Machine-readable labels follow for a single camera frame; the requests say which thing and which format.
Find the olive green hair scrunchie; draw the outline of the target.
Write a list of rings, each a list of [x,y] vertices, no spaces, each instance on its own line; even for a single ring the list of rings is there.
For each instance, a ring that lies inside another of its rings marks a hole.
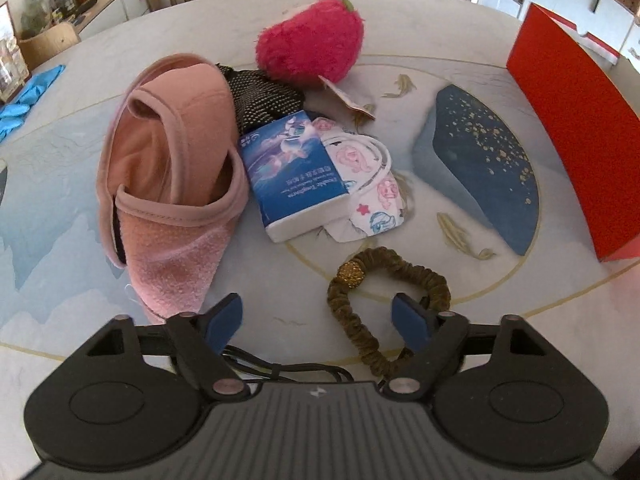
[[[398,372],[408,356],[398,356],[390,361],[380,351],[380,343],[363,324],[360,316],[352,310],[348,295],[374,271],[384,270],[391,278],[409,283],[425,292],[425,300],[420,304],[423,310],[432,312],[449,311],[451,292],[446,278],[425,266],[415,266],[401,258],[397,252],[387,247],[367,248],[357,252],[338,268],[330,281],[326,302],[333,317],[342,326],[345,335],[358,350],[360,361],[373,376],[388,379]]]

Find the cartoon patterned face mask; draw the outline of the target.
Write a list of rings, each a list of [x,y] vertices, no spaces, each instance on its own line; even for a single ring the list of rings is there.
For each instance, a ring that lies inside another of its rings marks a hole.
[[[329,118],[314,118],[311,125],[349,192],[346,216],[323,229],[337,243],[350,243],[399,228],[406,205],[386,146],[373,136],[346,131]]]

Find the pink fabric slipper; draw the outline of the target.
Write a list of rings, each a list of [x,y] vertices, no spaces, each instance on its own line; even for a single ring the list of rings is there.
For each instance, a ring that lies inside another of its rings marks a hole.
[[[108,127],[102,245],[154,324],[203,307],[250,192],[238,143],[224,74],[190,53],[140,73]]]

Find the blue tissue packet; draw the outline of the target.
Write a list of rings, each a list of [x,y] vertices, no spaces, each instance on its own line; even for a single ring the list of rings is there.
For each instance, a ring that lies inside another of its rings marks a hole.
[[[346,184],[302,110],[242,136],[240,150],[273,242],[287,242],[348,213]]]

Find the black dotted mesh cloth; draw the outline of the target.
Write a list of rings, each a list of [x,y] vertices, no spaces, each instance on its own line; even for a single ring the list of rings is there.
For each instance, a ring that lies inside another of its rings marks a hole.
[[[217,67],[231,90],[240,136],[304,108],[303,92],[270,79],[262,70],[235,70],[221,64]]]

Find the small clear plastic packet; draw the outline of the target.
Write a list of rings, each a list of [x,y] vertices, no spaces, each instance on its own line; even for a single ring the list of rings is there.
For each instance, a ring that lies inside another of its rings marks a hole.
[[[326,88],[326,90],[329,90],[329,92],[336,96],[337,99],[339,99],[346,108],[353,112],[357,117],[363,117],[367,120],[375,120],[375,116],[370,108],[358,104],[344,90],[338,88],[334,82],[323,76],[319,76],[319,80],[322,82],[323,87]]]

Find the red and white cardboard box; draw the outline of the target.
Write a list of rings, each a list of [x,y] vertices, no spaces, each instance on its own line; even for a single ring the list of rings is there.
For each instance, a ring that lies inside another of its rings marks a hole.
[[[550,11],[532,4],[506,68],[533,107],[585,216],[599,261],[639,255],[639,116]]]

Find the blue glove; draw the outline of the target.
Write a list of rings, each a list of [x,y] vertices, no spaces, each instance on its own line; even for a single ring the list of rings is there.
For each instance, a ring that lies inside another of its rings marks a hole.
[[[9,104],[1,107],[0,140],[4,141],[15,130],[21,128],[26,117],[42,96],[64,73],[65,65],[58,65],[40,74],[35,74]]]

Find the pink strawberry plush toy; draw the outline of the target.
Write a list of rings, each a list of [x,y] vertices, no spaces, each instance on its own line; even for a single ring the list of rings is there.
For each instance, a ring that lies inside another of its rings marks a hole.
[[[325,79],[337,84],[357,62],[364,21],[350,0],[318,0],[264,29],[257,39],[257,67],[270,78],[299,88]]]

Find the white sideboard with clutter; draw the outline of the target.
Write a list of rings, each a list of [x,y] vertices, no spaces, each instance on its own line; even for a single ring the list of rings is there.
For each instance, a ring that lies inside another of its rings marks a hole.
[[[24,38],[17,41],[31,73],[81,40],[150,12],[146,0],[51,0],[51,3],[51,25],[38,35],[24,29]]]

